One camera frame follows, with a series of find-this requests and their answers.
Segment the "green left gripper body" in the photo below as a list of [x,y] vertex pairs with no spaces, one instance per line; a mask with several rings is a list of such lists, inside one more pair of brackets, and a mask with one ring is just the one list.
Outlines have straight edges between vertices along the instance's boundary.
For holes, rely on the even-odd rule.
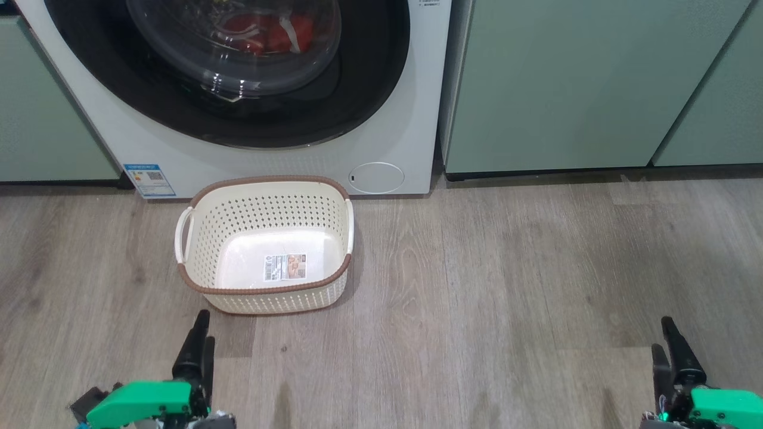
[[120,428],[143,420],[182,428],[207,418],[210,411],[201,386],[179,380],[136,381],[107,393],[86,413],[86,421],[90,428]]

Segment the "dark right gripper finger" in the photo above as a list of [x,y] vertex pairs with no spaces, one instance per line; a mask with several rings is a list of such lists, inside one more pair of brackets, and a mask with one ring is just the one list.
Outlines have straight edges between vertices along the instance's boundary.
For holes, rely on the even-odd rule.
[[655,405],[656,407],[671,407],[676,390],[670,359],[660,344],[651,345],[651,354]]
[[673,384],[676,386],[706,385],[708,375],[673,318],[662,317],[660,325],[670,354]]

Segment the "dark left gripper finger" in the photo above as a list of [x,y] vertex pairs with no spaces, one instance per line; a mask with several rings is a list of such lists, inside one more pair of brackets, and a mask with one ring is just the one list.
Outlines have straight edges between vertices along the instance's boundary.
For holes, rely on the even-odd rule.
[[172,366],[173,379],[182,378],[187,381],[203,380],[204,353],[209,322],[209,310],[200,310]]
[[202,347],[201,370],[204,402],[206,407],[212,406],[213,397],[213,370],[215,369],[215,347],[214,337],[205,337]]

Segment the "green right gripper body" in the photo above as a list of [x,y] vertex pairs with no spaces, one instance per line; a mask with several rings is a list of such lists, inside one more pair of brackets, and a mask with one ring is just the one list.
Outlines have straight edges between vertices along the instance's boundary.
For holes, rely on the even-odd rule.
[[752,391],[694,386],[675,397],[671,422],[688,428],[761,428],[762,399]]

